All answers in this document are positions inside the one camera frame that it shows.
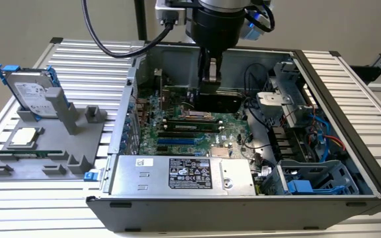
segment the wire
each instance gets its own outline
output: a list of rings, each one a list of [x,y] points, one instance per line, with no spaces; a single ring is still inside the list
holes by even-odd
[[[248,72],[249,72],[249,68],[252,66],[254,66],[254,65],[258,65],[258,66],[261,66],[264,68],[264,71],[266,72],[266,80],[269,78],[269,71],[268,71],[268,68],[265,67],[264,64],[261,64],[261,63],[252,63],[250,65],[248,65],[248,67],[245,69],[245,73],[244,73],[244,92],[245,92],[245,94],[250,92],[250,81],[248,80],[246,75],[248,75]]]
[[[288,113],[288,115],[285,115],[285,117],[282,118],[282,120],[281,120],[281,126],[284,125],[284,123],[285,123],[285,119],[286,119],[286,117],[289,117],[290,115],[292,115],[292,113],[294,113],[296,111],[298,110],[298,108],[297,109],[294,109],[292,112],[289,112]]]
[[[181,102],[180,104],[186,104],[188,106],[190,106],[190,107],[193,107],[193,108],[194,108],[194,106],[193,106],[190,103]]]
[[[88,1],[82,0],[82,11],[84,11],[84,17],[85,17],[85,23],[86,23],[86,28],[89,30],[92,39],[97,45],[97,47],[101,49],[101,51],[109,55],[110,57],[116,58],[116,59],[121,59],[121,58],[128,58],[128,57],[134,57],[141,55],[142,53],[148,52],[161,41],[162,39],[166,37],[168,33],[170,32],[170,30],[173,29],[173,23],[172,22],[166,22],[165,23],[165,29],[161,32],[161,34],[153,39],[152,42],[149,42],[148,45],[145,45],[142,48],[140,48],[138,50],[122,53],[122,54],[117,54],[113,53],[109,49],[106,49],[106,47],[102,45],[102,43],[100,42],[97,36],[96,36],[96,32],[93,30],[92,24],[90,24],[90,18],[89,18],[89,12],[88,12]]]
[[[269,20],[270,20],[270,27],[266,27],[265,25],[261,24],[260,21],[257,21],[252,15],[249,13],[245,14],[245,18],[246,20],[254,24],[256,27],[258,27],[262,31],[265,32],[272,32],[274,30],[276,27],[276,21],[274,21],[274,15],[273,12],[270,10],[270,8],[266,6],[266,4],[264,3],[264,1],[261,1],[261,6],[268,14]],[[262,14],[262,12],[260,11],[260,9],[256,6],[249,6],[245,8],[246,10],[253,10],[256,11],[258,14]]]
[[[258,123],[265,127],[265,129],[269,131],[269,130],[270,130],[269,125],[266,125],[266,123],[262,122],[262,121],[257,118],[256,114],[254,114],[253,111],[250,110],[250,106],[252,106],[252,104],[248,105],[248,111],[249,111],[250,115],[252,115],[253,118],[258,121]]]
[[[248,138],[249,138],[249,136],[246,136],[246,138],[245,138],[245,140],[244,140],[244,146],[248,148],[248,149],[261,149],[261,148],[264,148],[264,147],[268,147],[268,146],[272,146],[270,144],[266,144],[266,145],[262,145],[262,146],[258,146],[258,147],[249,147],[248,145],[246,145],[246,141],[248,141]]]
[[[344,145],[344,142],[337,138],[337,137],[334,137],[334,136],[332,136],[332,135],[324,135],[324,137],[328,137],[328,138],[330,138],[332,140],[336,140],[342,146],[342,150],[345,151],[345,145]]]
[[[321,119],[318,116],[314,116],[314,115],[308,115],[308,116],[314,118],[322,124],[325,124],[326,134],[324,136],[328,138],[328,135],[330,134],[330,124],[324,119]],[[329,140],[325,140],[324,154],[320,160],[321,163],[325,162],[325,160],[328,159],[328,156],[329,156]]]
[[[337,142],[337,140],[334,140],[334,139],[330,139],[330,140],[333,141],[333,143],[334,143],[338,147],[342,148],[342,145]]]

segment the blue tab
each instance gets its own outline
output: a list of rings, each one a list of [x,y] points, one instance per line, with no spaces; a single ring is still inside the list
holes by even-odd
[[[9,72],[17,72],[20,69],[21,68],[18,65],[5,65],[5,67],[2,68],[4,71]]]
[[[292,180],[288,182],[288,188],[290,193],[313,193],[308,180]]]
[[[84,181],[85,182],[96,182],[97,181],[97,173],[85,172]]]

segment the blue drive bracket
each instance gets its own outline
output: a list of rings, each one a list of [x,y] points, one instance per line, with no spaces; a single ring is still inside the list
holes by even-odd
[[[17,102],[20,102],[16,93],[13,92],[10,86],[8,85],[4,71],[6,71],[6,72],[17,72],[21,68],[20,68],[18,65],[6,65],[6,66],[4,67],[4,69],[1,69],[1,67],[2,67],[2,64],[0,64],[0,79],[1,79],[1,81],[2,81],[2,84],[4,84],[5,86],[8,86],[8,88],[9,88],[9,90],[10,90],[10,93],[12,93],[13,97],[16,98]]]
[[[41,73],[46,74],[46,76],[50,77],[50,82],[52,82],[53,87],[60,87],[61,88],[61,83],[60,83],[60,80],[58,80],[58,77],[57,77],[57,72],[53,69],[53,67],[49,65],[46,69],[38,69],[38,70],[41,70]],[[22,71],[22,69],[21,69],[21,67],[18,65],[5,65],[2,67],[2,64],[0,64],[0,79],[1,79],[1,82],[2,82],[4,85],[8,86],[10,92],[12,92],[14,98],[16,98],[16,100],[20,103],[21,110],[22,111],[28,111],[25,105],[22,105],[22,103],[21,103],[21,101],[20,101],[20,99],[17,97],[17,94],[14,93],[14,91],[13,91],[8,81],[6,81],[6,79],[9,78],[10,73],[18,72],[18,71]],[[66,107],[69,108],[70,107],[70,103],[68,102],[68,99],[66,99],[65,95],[64,95],[64,101],[65,101]],[[36,113],[33,113],[33,115],[34,115],[36,121],[40,121],[42,117],[40,115],[37,115]]]

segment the blue latch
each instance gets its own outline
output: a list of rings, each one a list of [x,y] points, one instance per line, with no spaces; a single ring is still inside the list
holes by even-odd
[[[97,182],[97,173],[85,172],[84,181],[85,182]]]
[[[338,195],[345,194],[345,186],[336,186],[332,189],[313,189],[308,180],[292,180],[288,182],[288,189],[293,195]]]
[[[5,67],[2,68],[4,71],[9,72],[17,72],[20,69],[21,68],[18,65],[5,65]]]

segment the wall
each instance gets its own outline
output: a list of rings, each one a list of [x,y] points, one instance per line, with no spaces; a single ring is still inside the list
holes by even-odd
[[[137,39],[133,0],[89,0],[102,40]],[[33,66],[52,37],[90,39],[80,0],[0,0],[0,63]]]
[[[161,31],[150,13],[149,3],[154,4],[154,0],[145,2],[149,36],[154,37]],[[334,50],[353,64],[369,64],[381,53],[381,1],[273,0],[273,6],[276,30],[260,40],[240,41],[238,45]],[[177,27],[168,40],[182,40],[184,32]]]

